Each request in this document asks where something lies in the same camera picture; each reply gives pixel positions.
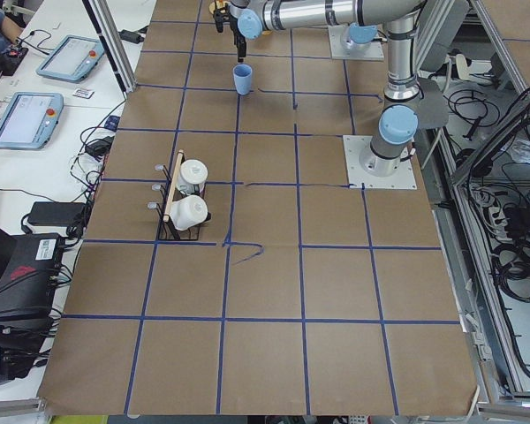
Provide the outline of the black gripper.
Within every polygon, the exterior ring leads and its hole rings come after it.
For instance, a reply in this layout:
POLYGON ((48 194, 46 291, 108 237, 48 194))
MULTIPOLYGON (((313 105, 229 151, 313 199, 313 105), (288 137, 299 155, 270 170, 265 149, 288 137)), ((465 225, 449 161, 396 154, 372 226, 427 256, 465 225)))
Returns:
POLYGON ((213 14, 213 20, 216 24, 216 31, 221 34, 226 25, 234 33, 234 45, 237 49, 237 58, 243 62, 246 58, 246 38, 239 33, 238 17, 243 11, 243 2, 241 0, 230 0, 227 7, 216 10, 213 14))

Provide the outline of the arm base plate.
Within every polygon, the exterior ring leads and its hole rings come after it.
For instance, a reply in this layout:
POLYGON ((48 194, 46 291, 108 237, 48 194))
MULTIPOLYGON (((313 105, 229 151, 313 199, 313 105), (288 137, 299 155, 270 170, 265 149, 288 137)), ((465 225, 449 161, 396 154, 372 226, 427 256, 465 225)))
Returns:
POLYGON ((382 159, 371 149, 371 136, 344 135, 348 185, 357 189, 416 190, 407 149, 400 157, 382 159))
POLYGON ((357 23, 329 27, 331 57, 342 60, 382 62, 382 43, 377 39, 377 26, 357 23))

